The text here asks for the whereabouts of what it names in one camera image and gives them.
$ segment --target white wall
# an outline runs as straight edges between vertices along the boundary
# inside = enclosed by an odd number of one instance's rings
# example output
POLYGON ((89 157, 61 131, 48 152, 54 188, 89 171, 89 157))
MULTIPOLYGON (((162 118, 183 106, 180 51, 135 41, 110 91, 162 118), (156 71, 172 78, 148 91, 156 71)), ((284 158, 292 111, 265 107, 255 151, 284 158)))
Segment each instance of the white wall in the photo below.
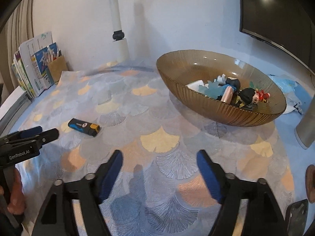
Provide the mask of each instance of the white wall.
MULTIPOLYGON (((209 50, 312 86, 295 59, 239 32, 239 0, 119 0, 119 6, 131 58, 209 50)), ((33 26, 35 35, 53 31, 73 70, 115 60, 108 0, 34 0, 33 26)))

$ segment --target metal cylinder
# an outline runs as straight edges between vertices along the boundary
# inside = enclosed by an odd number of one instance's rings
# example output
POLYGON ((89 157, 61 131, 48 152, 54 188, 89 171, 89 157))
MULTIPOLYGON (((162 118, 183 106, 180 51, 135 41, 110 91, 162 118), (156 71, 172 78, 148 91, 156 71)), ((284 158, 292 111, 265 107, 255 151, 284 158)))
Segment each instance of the metal cylinder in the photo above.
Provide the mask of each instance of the metal cylinder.
POLYGON ((299 144, 308 149, 315 140, 315 95, 302 120, 294 129, 299 144))

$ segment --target lighter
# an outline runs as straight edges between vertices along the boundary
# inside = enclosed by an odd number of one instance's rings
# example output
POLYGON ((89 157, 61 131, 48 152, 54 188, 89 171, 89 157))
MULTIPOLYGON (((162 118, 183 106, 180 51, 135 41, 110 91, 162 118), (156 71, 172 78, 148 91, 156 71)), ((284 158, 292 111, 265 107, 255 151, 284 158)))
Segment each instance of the lighter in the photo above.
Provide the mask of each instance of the lighter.
POLYGON ((69 121, 68 126, 76 131, 82 132, 89 136, 97 136, 97 134, 100 132, 100 125, 90 123, 87 121, 78 120, 75 118, 69 121))

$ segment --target book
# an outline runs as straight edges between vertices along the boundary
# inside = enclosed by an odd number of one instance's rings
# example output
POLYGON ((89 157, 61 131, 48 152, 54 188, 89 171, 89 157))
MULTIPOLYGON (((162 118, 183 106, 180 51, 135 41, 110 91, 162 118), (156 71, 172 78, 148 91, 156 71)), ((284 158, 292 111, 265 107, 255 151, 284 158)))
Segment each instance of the book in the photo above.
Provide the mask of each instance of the book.
POLYGON ((36 93, 36 97, 39 96, 45 87, 42 84, 41 78, 34 70, 32 56, 40 51, 42 48, 47 47, 53 43, 52 33, 46 32, 35 36, 34 38, 23 42, 19 47, 19 52, 22 58, 22 62, 25 68, 25 72, 29 78, 30 84, 36 93))
POLYGON ((17 87, 0 107, 0 137, 9 134, 14 123, 30 105, 27 92, 17 87))
POLYGON ((25 86, 29 96, 31 98, 35 98, 36 95, 35 95, 34 89, 32 88, 32 86, 31 86, 31 84, 29 82, 29 79, 28 79, 28 77, 26 75, 26 72, 25 72, 24 66, 22 64, 22 60, 21 60, 21 56, 20 56, 19 51, 14 53, 13 62, 14 62, 17 74, 19 75, 21 81, 24 83, 24 86, 25 86))
MULTIPOLYGON (((53 43, 49 45, 50 49, 53 50, 54 54, 57 54, 57 44, 53 43)), ((48 64, 49 64, 49 59, 48 59, 49 53, 48 53, 48 48, 44 47, 40 51, 36 52, 33 56, 32 59, 34 60, 34 64, 36 65, 36 72, 39 77, 42 78, 43 85, 46 89, 51 87, 51 85, 54 84, 54 81, 51 77, 48 64)))
POLYGON ((31 83, 30 83, 30 81, 29 81, 27 75, 26 75, 26 71, 25 71, 25 68, 24 68, 24 66, 23 66, 23 62, 22 62, 21 59, 19 59, 18 62, 17 62, 17 68, 18 68, 18 70, 19 70, 19 73, 20 73, 21 76, 22 76, 22 79, 23 79, 23 81, 24 81, 24 83, 25 83, 25 85, 26 85, 26 88, 27 88, 27 89, 29 90, 29 92, 31 93, 31 97, 32 97, 32 98, 36 98, 37 95, 36 95, 36 93, 35 93, 35 91, 34 91, 32 85, 31 85, 31 83))
POLYGON ((18 74, 18 72, 17 72, 17 70, 16 70, 15 64, 12 63, 11 67, 12 67, 12 71, 14 72, 14 75, 15 75, 15 77, 16 77, 18 83, 19 83, 19 86, 20 86, 24 91, 28 91, 28 89, 26 88, 24 82, 22 81, 20 75, 18 74))
MULTIPOLYGON (((57 54, 57 44, 56 43, 49 45, 49 48, 54 52, 54 54, 57 54)), ((34 55, 36 57, 36 61, 37 61, 40 73, 42 75, 44 75, 45 71, 48 69, 48 64, 49 64, 49 62, 48 62, 49 61, 48 48, 44 47, 40 51, 36 52, 34 55)))

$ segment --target cardboard box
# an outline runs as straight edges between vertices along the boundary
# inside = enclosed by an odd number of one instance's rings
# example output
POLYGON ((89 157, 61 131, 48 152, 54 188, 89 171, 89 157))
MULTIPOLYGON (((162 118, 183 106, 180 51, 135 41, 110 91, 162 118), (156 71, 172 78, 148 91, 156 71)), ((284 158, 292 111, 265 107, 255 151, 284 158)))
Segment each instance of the cardboard box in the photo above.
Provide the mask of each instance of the cardboard box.
POLYGON ((62 71, 68 71, 64 56, 60 56, 53 62, 49 63, 48 68, 55 84, 59 82, 62 71))

